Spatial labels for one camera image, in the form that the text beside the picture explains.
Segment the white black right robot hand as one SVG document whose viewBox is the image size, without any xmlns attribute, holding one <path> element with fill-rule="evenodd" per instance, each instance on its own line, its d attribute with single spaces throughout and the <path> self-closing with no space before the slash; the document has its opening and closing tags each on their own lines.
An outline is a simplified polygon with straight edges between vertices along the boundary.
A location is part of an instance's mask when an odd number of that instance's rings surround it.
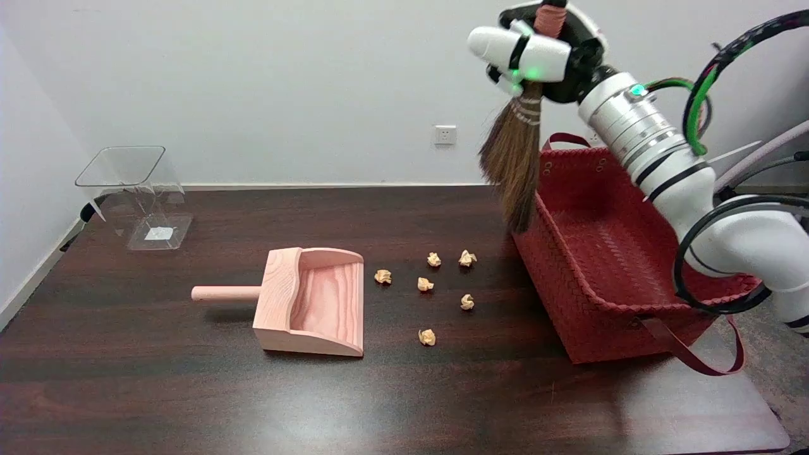
<svg viewBox="0 0 809 455">
<path fill-rule="evenodd" d="M 583 100 L 609 52 L 601 28 L 570 1 L 534 1 L 504 9 L 496 26 L 473 29 L 470 52 L 489 80 L 511 97 L 533 83 L 558 104 Z"/>
</svg>

